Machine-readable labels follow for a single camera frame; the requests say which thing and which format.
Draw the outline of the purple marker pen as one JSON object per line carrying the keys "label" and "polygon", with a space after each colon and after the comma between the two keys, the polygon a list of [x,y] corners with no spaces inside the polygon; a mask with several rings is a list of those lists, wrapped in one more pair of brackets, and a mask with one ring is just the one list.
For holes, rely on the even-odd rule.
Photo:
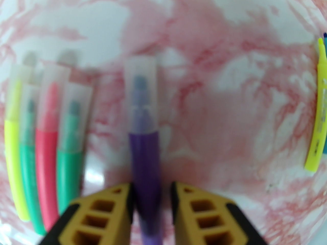
{"label": "purple marker pen", "polygon": [[163,245],[157,65],[132,56],[124,66],[132,177],[143,245]]}

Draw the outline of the pink marker pen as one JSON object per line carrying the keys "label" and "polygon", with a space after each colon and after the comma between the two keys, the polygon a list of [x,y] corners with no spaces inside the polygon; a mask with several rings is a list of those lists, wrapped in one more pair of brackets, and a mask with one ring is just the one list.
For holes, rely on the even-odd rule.
{"label": "pink marker pen", "polygon": [[56,148],[63,92],[70,69],[48,66],[42,76],[36,122],[36,176],[42,220],[49,231],[58,218]]}

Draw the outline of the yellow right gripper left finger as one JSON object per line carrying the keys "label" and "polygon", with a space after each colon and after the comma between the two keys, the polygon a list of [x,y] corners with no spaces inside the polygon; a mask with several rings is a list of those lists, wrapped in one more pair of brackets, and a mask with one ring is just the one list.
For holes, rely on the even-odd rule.
{"label": "yellow right gripper left finger", "polygon": [[130,245],[134,186],[122,183],[66,208],[39,245]]}

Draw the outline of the green marker pen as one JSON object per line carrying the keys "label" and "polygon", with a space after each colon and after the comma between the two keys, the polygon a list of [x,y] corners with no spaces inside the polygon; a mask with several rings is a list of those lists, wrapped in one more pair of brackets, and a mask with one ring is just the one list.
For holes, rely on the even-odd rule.
{"label": "green marker pen", "polygon": [[69,82],[64,89],[56,157],[56,193],[61,215],[80,195],[83,149],[93,89]]}
{"label": "green marker pen", "polygon": [[19,117],[19,150],[23,189],[30,220],[34,231],[39,235],[44,235],[46,231],[39,204],[35,155],[39,92],[40,88],[37,85],[27,83],[22,87]]}

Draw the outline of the yellow marker pen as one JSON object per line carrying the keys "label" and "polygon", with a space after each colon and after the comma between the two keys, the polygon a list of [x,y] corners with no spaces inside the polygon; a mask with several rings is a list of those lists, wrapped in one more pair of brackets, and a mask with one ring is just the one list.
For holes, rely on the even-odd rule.
{"label": "yellow marker pen", "polygon": [[21,107],[21,93],[23,85],[28,83],[32,68],[25,65],[13,65],[7,88],[4,140],[7,173],[13,202],[18,217],[27,222],[30,220],[21,175],[21,161],[19,156],[19,116]]}
{"label": "yellow marker pen", "polygon": [[318,39],[317,107],[311,145],[304,168],[316,173],[320,165],[327,137],[327,33]]}

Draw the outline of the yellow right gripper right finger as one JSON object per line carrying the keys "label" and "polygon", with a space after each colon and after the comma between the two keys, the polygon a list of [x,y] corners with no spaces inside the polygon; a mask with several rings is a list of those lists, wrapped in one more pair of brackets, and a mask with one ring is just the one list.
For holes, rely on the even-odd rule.
{"label": "yellow right gripper right finger", "polygon": [[171,206],[175,245],[268,245],[231,199],[175,181]]}

